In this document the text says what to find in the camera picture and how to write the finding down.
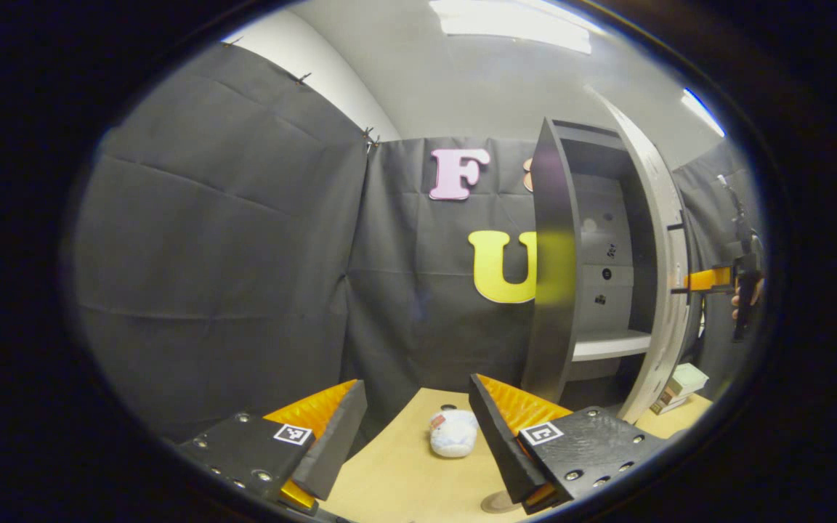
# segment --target cabinet door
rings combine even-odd
[[[604,96],[593,89],[588,88],[588,91],[615,119],[619,136],[625,142],[628,154],[638,171],[651,211],[655,252],[658,258],[658,287],[651,341],[638,379],[618,414],[622,420],[635,423],[664,390],[671,371],[677,364],[687,332],[687,297],[671,294],[672,288],[682,286],[684,275],[687,274],[687,242],[683,230],[668,231],[668,225],[682,222],[682,205],[670,169],[648,136]]]
[[[567,156],[554,123],[545,119],[532,159],[538,282],[522,389],[557,402],[575,345],[575,292],[581,218]]]

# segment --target small box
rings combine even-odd
[[[695,391],[690,391],[683,395],[678,395],[677,393],[671,390],[671,387],[667,387],[664,389],[664,392],[660,393],[660,398],[658,398],[658,402],[664,405],[670,405],[671,403],[676,403],[680,400],[686,400],[694,392]]]
[[[660,401],[655,401],[655,404],[651,406],[651,411],[652,413],[660,416],[661,414],[667,413],[669,410],[674,410],[674,408],[680,407],[684,403],[687,403],[687,398],[671,403],[670,405],[664,405],[661,404]]]
[[[701,370],[689,363],[684,363],[674,368],[674,374],[671,375],[667,387],[676,393],[677,397],[683,397],[703,388],[707,380],[708,376]]]

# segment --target white shelf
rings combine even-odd
[[[651,335],[639,331],[582,332],[577,335],[572,361],[605,360],[647,352]]]

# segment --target fluorescent light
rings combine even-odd
[[[550,14],[551,16],[558,17],[561,20],[567,20],[569,23],[577,24],[582,28],[589,29],[592,33],[595,34],[605,34],[605,31],[600,29],[596,24],[583,19],[583,17],[579,17],[570,11],[563,9],[562,7],[555,6],[555,4],[551,4],[545,2],[544,0],[515,0],[519,4],[525,4],[525,6],[535,7],[535,9],[541,9],[545,13]]]
[[[592,50],[590,33],[584,27],[549,14],[542,7],[486,0],[432,0],[429,5],[438,14],[445,34],[507,36],[586,54]]]
[[[700,116],[700,120],[706,122],[706,125],[710,126],[721,138],[725,138],[725,131],[721,130],[715,118],[706,110],[706,107],[703,106],[700,99],[697,98],[697,95],[690,92],[689,89],[684,89],[684,98],[681,98],[680,102],[683,102],[689,110],[693,110],[694,115]]]

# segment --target stuffed toy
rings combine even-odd
[[[478,426],[469,410],[440,410],[429,421],[432,450],[446,458],[463,458],[474,450]]]

